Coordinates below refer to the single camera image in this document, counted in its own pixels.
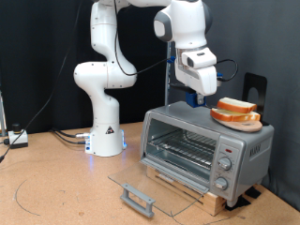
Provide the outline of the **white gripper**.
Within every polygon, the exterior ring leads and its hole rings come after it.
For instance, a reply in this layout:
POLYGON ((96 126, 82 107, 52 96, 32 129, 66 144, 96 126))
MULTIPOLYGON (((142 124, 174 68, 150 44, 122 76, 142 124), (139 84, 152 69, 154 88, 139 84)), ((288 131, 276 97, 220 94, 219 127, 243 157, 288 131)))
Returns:
POLYGON ((177 51, 175 77, 197 93, 197 104, 205 103, 205 96, 217 91, 216 56, 210 50, 177 51))

